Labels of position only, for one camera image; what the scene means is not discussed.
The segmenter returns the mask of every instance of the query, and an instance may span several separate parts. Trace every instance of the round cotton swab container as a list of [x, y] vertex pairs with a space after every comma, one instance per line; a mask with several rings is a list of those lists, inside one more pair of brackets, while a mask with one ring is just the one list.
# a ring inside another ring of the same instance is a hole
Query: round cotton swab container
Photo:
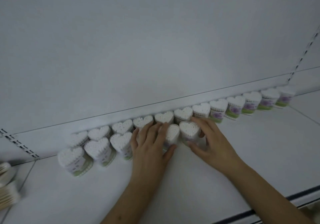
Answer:
[[88, 136], [90, 140], [98, 141], [103, 137], [110, 138], [110, 127], [108, 125], [102, 126], [100, 128], [95, 128], [89, 131]]
[[193, 105], [192, 110], [194, 117], [209, 117], [210, 104], [203, 102], [200, 105]]
[[166, 140], [163, 144], [163, 149], [168, 150], [171, 145], [177, 144], [178, 137], [180, 135], [180, 128], [176, 124], [171, 124], [168, 127]]
[[193, 115], [193, 110], [191, 107], [185, 107], [184, 109], [174, 110], [174, 120], [177, 125], [182, 121], [190, 121]]
[[172, 124], [174, 122], [174, 114], [172, 111], [167, 111], [165, 113], [157, 113], [154, 116], [154, 120], [157, 123], [168, 123], [168, 124]]
[[94, 164], [93, 159], [80, 146], [59, 152], [58, 162], [60, 166], [75, 177], [85, 174]]
[[116, 150], [110, 145], [107, 138], [98, 141], [91, 140], [84, 145], [86, 153], [101, 166], [109, 166], [116, 157]]
[[88, 131], [82, 131], [79, 133], [72, 133], [67, 144], [70, 147], [84, 146], [89, 140]]
[[131, 119], [127, 119], [124, 122], [115, 123], [112, 125], [112, 130], [114, 133], [124, 134], [125, 132], [133, 132], [133, 122]]
[[228, 97], [228, 108], [226, 110], [226, 117], [232, 120], [236, 120], [241, 113], [241, 110], [246, 102], [243, 96]]
[[296, 94], [296, 90], [292, 86], [278, 86], [276, 89], [280, 92], [280, 97], [275, 103], [275, 108], [284, 108], [289, 105], [290, 101]]
[[226, 99], [219, 99], [210, 101], [210, 116], [214, 122], [221, 123], [224, 115], [226, 114], [226, 110], [228, 108], [228, 101]]
[[261, 95], [262, 99], [257, 108], [261, 111], [271, 110], [280, 97], [280, 93], [277, 89], [274, 88], [269, 88], [267, 90], [261, 91]]
[[245, 104], [241, 110], [243, 114], [252, 115], [257, 109], [262, 96], [260, 92], [243, 93], [242, 96], [245, 98]]
[[179, 124], [182, 142], [188, 146], [187, 141], [193, 141], [198, 144], [200, 127], [194, 122], [182, 121]]
[[110, 137], [111, 145], [125, 160], [130, 160], [132, 157], [131, 136], [131, 132], [126, 132], [123, 135], [117, 133]]
[[153, 117], [148, 115], [146, 117], [138, 117], [133, 120], [133, 125], [136, 128], [142, 129], [146, 124], [153, 122]]

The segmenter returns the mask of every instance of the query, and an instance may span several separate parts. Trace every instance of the forearm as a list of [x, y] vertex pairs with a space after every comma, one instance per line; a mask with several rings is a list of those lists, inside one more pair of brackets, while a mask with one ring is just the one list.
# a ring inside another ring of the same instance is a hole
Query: forearm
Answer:
[[245, 163], [240, 163], [236, 172], [226, 176], [255, 210], [263, 223], [314, 223]]
[[100, 224], [136, 224], [153, 194], [143, 186], [129, 183], [117, 203]]

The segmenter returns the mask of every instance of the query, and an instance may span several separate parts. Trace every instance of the person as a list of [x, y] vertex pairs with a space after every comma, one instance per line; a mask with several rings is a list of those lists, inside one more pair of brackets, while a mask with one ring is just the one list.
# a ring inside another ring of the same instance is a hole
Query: person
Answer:
[[[192, 117], [191, 121], [200, 126], [208, 147], [203, 151], [189, 142], [190, 149], [233, 183], [263, 223], [314, 223], [241, 160], [212, 120]], [[167, 123], [149, 123], [140, 132], [139, 129], [133, 132], [130, 142], [133, 166], [129, 184], [101, 224], [138, 223], [176, 148], [172, 145], [165, 154], [162, 153], [168, 126]]]

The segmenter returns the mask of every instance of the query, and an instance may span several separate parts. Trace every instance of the person's right hand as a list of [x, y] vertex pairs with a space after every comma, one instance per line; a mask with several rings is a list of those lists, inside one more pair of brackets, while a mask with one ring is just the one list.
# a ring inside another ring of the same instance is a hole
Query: person's right hand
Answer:
[[206, 136], [207, 150], [203, 151], [193, 142], [188, 142], [190, 149], [204, 162], [228, 176], [245, 165], [217, 125], [209, 118], [191, 117]]

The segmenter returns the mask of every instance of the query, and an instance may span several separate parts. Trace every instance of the person's left arm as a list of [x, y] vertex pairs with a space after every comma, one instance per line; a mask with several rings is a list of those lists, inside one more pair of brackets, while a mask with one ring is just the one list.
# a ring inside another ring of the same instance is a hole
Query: person's left arm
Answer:
[[100, 224], [136, 224], [158, 189], [166, 166], [170, 161], [175, 145], [163, 154], [168, 124], [145, 125], [139, 132], [136, 129], [131, 137], [133, 151], [132, 175], [128, 186], [117, 203]]

